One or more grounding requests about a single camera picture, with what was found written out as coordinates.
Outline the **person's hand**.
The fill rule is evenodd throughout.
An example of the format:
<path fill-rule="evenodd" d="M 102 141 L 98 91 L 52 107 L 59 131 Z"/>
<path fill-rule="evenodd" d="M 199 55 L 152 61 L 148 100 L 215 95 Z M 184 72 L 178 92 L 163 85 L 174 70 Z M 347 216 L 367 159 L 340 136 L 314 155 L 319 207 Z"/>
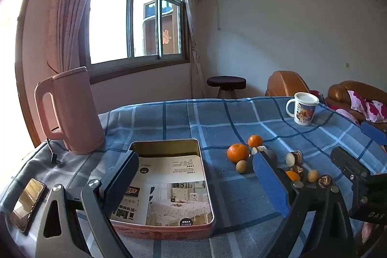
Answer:
<path fill-rule="evenodd" d="M 363 227 L 361 230 L 361 241 L 362 243 L 366 243 L 368 239 L 373 234 L 374 230 L 378 227 L 378 225 L 372 224 L 372 223 L 363 223 Z"/>

